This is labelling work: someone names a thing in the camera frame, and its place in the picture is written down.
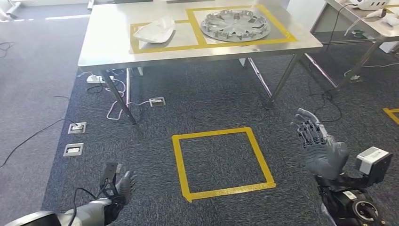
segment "floor outlet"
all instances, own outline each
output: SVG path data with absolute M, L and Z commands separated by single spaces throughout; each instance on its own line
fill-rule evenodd
M 86 132 L 86 122 L 72 123 L 69 125 L 68 134 L 79 134 Z
M 83 152 L 83 143 L 68 144 L 65 146 L 64 157 L 79 156 Z
M 151 107 L 160 107 L 160 106 L 166 105 L 164 97 L 150 98 L 149 101 L 150 101 L 150 106 Z

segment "cable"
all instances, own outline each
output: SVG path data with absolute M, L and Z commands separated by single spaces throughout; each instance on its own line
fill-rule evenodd
M 92 72 L 83 72 L 82 74 L 80 74 L 80 75 L 77 75 L 76 77 L 81 77 L 81 76 L 83 76 L 84 74 L 86 74 L 86 73 L 91 73 L 91 75 L 93 75 L 93 73 Z
M 399 63 L 393 63 L 390 65 L 371 65 L 371 66 L 363 65 L 362 67 L 389 67 L 389 66 L 393 66 L 393 65 L 399 65 Z
M 336 25 L 337 25 L 337 23 L 338 23 L 338 18 L 339 18 L 339 15 L 340 15 L 341 11 L 342 11 L 345 7 L 350 6 L 350 5 L 356 6 L 355 4 L 352 4 L 352 3 L 351 3 L 351 4 L 344 5 L 344 6 L 342 6 L 342 8 L 339 9 L 338 14 L 337 14 L 337 17 L 336 17 L 336 19 L 335 19 L 335 24 L 334 24 L 333 31 L 331 32 L 330 41 L 328 41 L 328 44 L 327 44 L 327 49 L 326 49 L 326 51 L 328 51 L 328 48 L 330 47 L 330 43 L 331 43 L 331 41 L 333 40 L 334 31 L 335 31 Z
M 120 94 L 120 97 L 124 97 L 124 96 L 125 96 L 125 92 L 126 92 L 126 85 L 125 85 L 125 83 L 122 82 L 121 80 L 118 80 L 118 79 L 114 79 L 114 81 L 118 81 L 118 82 L 120 82 L 120 83 L 123 85 L 123 91 L 118 90 L 118 93 Z M 110 90 L 109 88 L 105 88 L 105 90 L 108 91 L 108 92 L 111 92 L 111 90 Z M 107 119 L 109 119 L 109 120 L 119 120 L 119 119 L 120 119 L 120 117 L 121 117 L 121 115 L 122 115 L 122 110 L 119 112 L 119 116 L 118 116 L 117 118 L 111 118 L 111 117 L 110 117 L 110 114 L 111 114 L 111 112 L 112 112 L 112 110 L 113 110 L 113 107 L 115 106 L 115 104 L 116 104 L 117 102 L 118 102 L 118 101 L 114 101 L 113 104 L 111 105 L 111 108 L 110 108 L 110 110 L 109 110 L 108 113 L 107 113 Z
M 72 218 L 71 218 L 71 220 L 70 220 L 68 226 L 71 226 L 71 225 L 72 225 L 72 223 L 73 223 L 73 221 L 75 220 L 75 217 L 76 217 L 77 209 L 76 209 L 76 203 L 75 203 L 75 201 L 76 201 L 76 194 L 77 194 L 78 190 L 82 190 L 82 191 L 88 193 L 88 194 L 89 194 L 91 197 L 93 197 L 94 199 L 96 199 L 96 197 L 95 197 L 91 192 L 89 192 L 88 190 L 86 190 L 86 189 L 84 189 L 84 188 L 82 188 L 82 187 L 77 187 L 77 188 L 75 189 L 75 194 L 73 195 L 73 214 L 72 214 Z
M 328 91 L 324 92 L 323 94 L 321 94 L 321 97 L 322 97 L 322 99 L 323 99 L 323 105 L 314 111 L 314 115 L 317 116 L 317 111 L 319 111 L 319 110 L 321 110 L 323 107 L 325 107 L 325 106 L 326 106 L 326 100 L 328 100 L 328 101 L 329 101 L 334 107 L 336 107 L 336 109 L 338 110 L 338 112 L 339 112 L 339 117 L 338 117 L 337 119 L 334 119 L 334 120 L 320 120 L 320 122 L 323 122 L 323 123 L 326 123 L 326 122 L 327 122 L 327 123 L 328 123 L 328 122 L 336 122 L 336 121 L 339 121 L 339 120 L 342 118 L 342 111 L 341 111 L 341 108 L 340 108 L 336 103 L 334 103 L 334 101 L 333 101 L 333 95 L 330 93 L 330 91 L 331 91 L 331 90 L 328 90 Z
M 399 65 L 399 63 L 393 63 L 393 64 L 389 64 L 389 65 L 363 65 L 362 67 L 389 67 L 389 66 L 393 66 L 393 65 Z M 346 77 L 346 75 L 351 72 L 351 70 L 348 70 L 347 72 L 345 72 L 343 74 L 344 77 Z
M 34 133 L 32 136 L 30 136 L 30 137 L 28 137 L 26 140 L 24 140 L 22 143 L 18 144 L 18 145 L 10 152 L 10 154 L 8 154 L 6 160 L 3 162 L 3 164 L 0 166 L 0 168 L 2 168 L 2 167 L 7 163 L 7 161 L 10 159 L 11 155 L 15 152 L 16 149 L 18 149 L 20 146 L 22 146 L 23 144 L 25 144 L 28 140 L 32 139 L 34 136 L 38 135 L 39 133 L 41 133 L 41 132 L 47 130 L 48 128 L 50 128 L 50 127 L 52 127 L 53 125 L 57 124 L 59 121 L 63 121 L 63 120 L 65 120 L 65 121 L 70 121 L 70 122 L 72 122 L 73 124 L 75 124 L 76 126 L 78 126 L 78 124 L 74 123 L 73 121 L 71 121 L 71 120 L 69 120 L 69 119 L 60 119 L 60 120 L 57 120 L 57 121 L 54 122 L 53 124 L 51 124 L 51 125 L 45 127 L 44 129 L 39 130 L 38 132 Z
M 7 45 L 7 44 L 8 44 L 8 46 L 7 46 L 6 48 L 1 48 L 2 45 Z M 14 43 L 13 43 L 13 42 L 8 42 L 8 41 L 6 41 L 6 42 L 0 43 L 0 50 L 3 50 L 3 51 L 4 51 L 4 55 L 0 56 L 0 59 L 1 59 L 1 58 L 5 58 L 5 57 L 7 56 L 8 50 L 9 50 L 11 47 L 13 47 L 13 46 L 14 46 Z
M 89 92 L 89 90 L 97 88 L 97 87 L 101 87 L 101 89 L 99 91 Z M 92 86 L 92 87 L 87 88 L 86 92 L 87 93 L 101 93 L 103 91 L 103 88 L 104 88 L 103 84 L 100 83 L 100 85 L 96 85 L 96 86 Z
M 68 101 L 69 101 L 69 97 L 66 97 L 66 96 L 53 96 L 53 97 L 62 97 L 62 98 L 68 99 Z
M 348 34 L 349 30 L 352 29 L 354 26 L 356 26 L 356 24 L 357 24 L 359 21 L 361 21 L 362 19 L 366 19 L 366 17 L 361 17 L 361 18 L 355 20 L 355 22 L 353 22 L 352 25 L 348 27 L 348 29 L 346 30 L 344 36 L 346 36 L 346 35 Z
M 309 67 L 311 73 L 313 73 L 313 70 L 311 68 L 311 63 L 308 65 L 308 67 Z M 333 95 L 331 94 L 331 91 L 334 90 L 334 89 L 327 90 L 327 91 L 325 91 L 324 93 L 321 93 L 321 94 L 311 93 L 311 87 L 310 87 L 309 82 L 310 82 L 310 79 L 308 80 L 308 93 L 309 93 L 309 96 L 312 97 L 312 96 L 316 96 L 316 95 L 321 95 L 321 98 L 323 99 L 323 105 L 321 107 L 317 108 L 313 112 L 313 114 L 317 116 L 317 112 L 326 106 L 326 100 L 328 100 L 338 110 L 339 117 L 337 119 L 334 119 L 334 120 L 320 120 L 320 122 L 328 123 L 328 122 L 336 122 L 336 121 L 341 120 L 342 116 L 343 116 L 342 115 L 342 110 L 336 103 L 334 103 Z

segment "stainless steel table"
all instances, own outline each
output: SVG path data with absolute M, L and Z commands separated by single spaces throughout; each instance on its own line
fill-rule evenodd
M 323 8 L 319 18 L 314 24 L 311 33 L 315 33 L 318 29 L 320 22 L 323 20 L 326 12 L 329 8 L 335 9 L 335 12 L 338 13 L 341 10 L 341 15 L 351 22 L 356 21 L 359 18 L 366 17 L 371 11 L 364 11 L 358 8 L 353 8 L 351 6 L 346 6 L 350 4 L 349 0 L 325 0 L 326 5 Z M 397 7 L 398 5 L 388 5 L 387 9 L 390 7 Z M 319 70 L 319 72 L 331 83 L 331 85 L 335 88 L 335 90 L 339 90 L 343 85 L 347 84 L 350 79 L 354 76 L 357 76 L 360 72 L 363 64 L 370 58 L 372 53 L 377 50 L 381 44 L 384 42 L 390 41 L 399 41 L 399 27 L 392 27 L 387 23 L 382 22 L 378 18 L 368 18 L 360 20 L 356 27 L 363 30 L 368 36 L 371 36 L 373 39 L 370 40 L 345 40 L 345 41 L 332 41 L 329 44 L 349 44 L 356 42 L 374 42 L 373 45 L 366 51 L 366 53 L 360 58 L 360 60 L 352 67 L 352 69 L 347 73 L 347 75 L 340 81 L 338 84 L 333 81 L 332 78 L 322 69 L 322 67 L 317 64 L 317 62 L 309 55 L 305 54 L 305 56 L 310 60 L 310 62 Z
M 223 42 L 204 36 L 199 24 L 206 14 L 222 9 L 246 9 L 261 13 L 271 23 L 271 33 L 261 40 L 250 42 Z M 176 31 L 168 42 L 146 44 L 132 38 L 140 26 L 166 15 L 172 16 L 176 22 Z M 108 4 L 93 7 L 78 65 L 83 71 L 101 72 L 122 110 L 134 124 L 134 117 L 105 70 L 240 59 L 243 66 L 249 62 L 254 69 L 270 97 L 268 107 L 271 107 L 302 54 L 317 51 L 321 47 L 322 44 L 296 23 L 275 0 Z M 294 57 L 272 93 L 251 57 L 291 54 Z

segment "yellow tape square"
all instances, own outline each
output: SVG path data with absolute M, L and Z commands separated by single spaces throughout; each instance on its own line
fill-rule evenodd
M 209 43 L 206 41 L 205 35 L 202 33 L 200 24 L 195 16 L 195 12 L 198 11 L 211 11 L 211 10 L 223 10 L 223 9 L 246 9 L 256 7 L 260 10 L 263 15 L 273 24 L 274 27 L 282 34 L 282 38 L 273 38 L 273 39 L 260 39 L 255 41 L 246 41 L 246 42 L 222 42 L 219 41 L 217 43 Z M 158 45 L 158 47 L 152 46 L 149 48 L 140 48 L 139 41 L 133 37 L 133 34 L 138 30 L 140 26 L 149 24 L 149 23 L 139 23 L 139 24 L 131 24 L 130 25 L 130 45 L 134 54 L 141 53 L 155 53 L 155 52 L 164 52 L 164 51 L 177 51 L 177 50 L 188 50 L 188 49 L 200 49 L 200 48 L 216 48 L 216 47 L 231 47 L 231 46 L 249 46 L 249 45 L 264 45 L 264 44 L 277 44 L 277 43 L 286 43 L 296 41 L 296 38 L 284 27 L 280 21 L 273 16 L 273 14 L 266 9 L 263 5 L 255 5 L 255 6 L 229 6 L 229 7 L 210 7 L 210 8 L 188 8 L 186 9 L 187 20 L 177 20 L 175 23 L 182 24 L 188 23 L 191 25 L 192 30 L 195 34 L 197 44 L 196 45 L 183 45 L 183 46 L 162 46 Z
M 188 181 L 187 181 L 187 175 L 186 175 L 186 171 L 184 169 L 183 154 L 182 154 L 182 150 L 180 147 L 180 140 L 181 139 L 189 139 L 189 138 L 224 135 L 224 134 L 231 134 L 231 133 L 241 133 L 241 132 L 245 132 L 246 135 L 248 136 L 249 142 L 251 144 L 252 149 L 254 150 L 256 159 L 258 160 L 259 166 L 262 170 L 262 173 L 264 175 L 266 182 L 253 184 L 253 185 L 230 187 L 230 188 L 224 188 L 224 189 L 218 189 L 218 190 L 212 190 L 212 191 L 190 193 L 190 189 L 189 189 Z M 172 141 L 173 141 L 173 149 L 175 151 L 177 172 L 179 175 L 180 187 L 182 189 L 182 195 L 189 202 L 192 202 L 193 199 L 203 199 L 203 198 L 216 197 L 216 196 L 220 196 L 220 195 L 239 194 L 239 193 L 244 193 L 244 192 L 252 192 L 252 191 L 258 191 L 258 190 L 276 187 L 276 183 L 274 183 L 274 179 L 270 173 L 269 167 L 267 166 L 266 161 L 265 161 L 265 159 L 262 155 L 262 152 L 259 148 L 259 145 L 255 139 L 254 133 L 252 132 L 252 129 L 249 127 L 173 135 Z

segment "white tag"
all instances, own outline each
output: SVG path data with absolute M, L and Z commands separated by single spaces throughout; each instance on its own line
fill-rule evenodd
M 357 197 L 350 191 L 344 191 L 343 194 L 346 195 L 346 197 L 348 197 L 350 200 L 357 199 Z

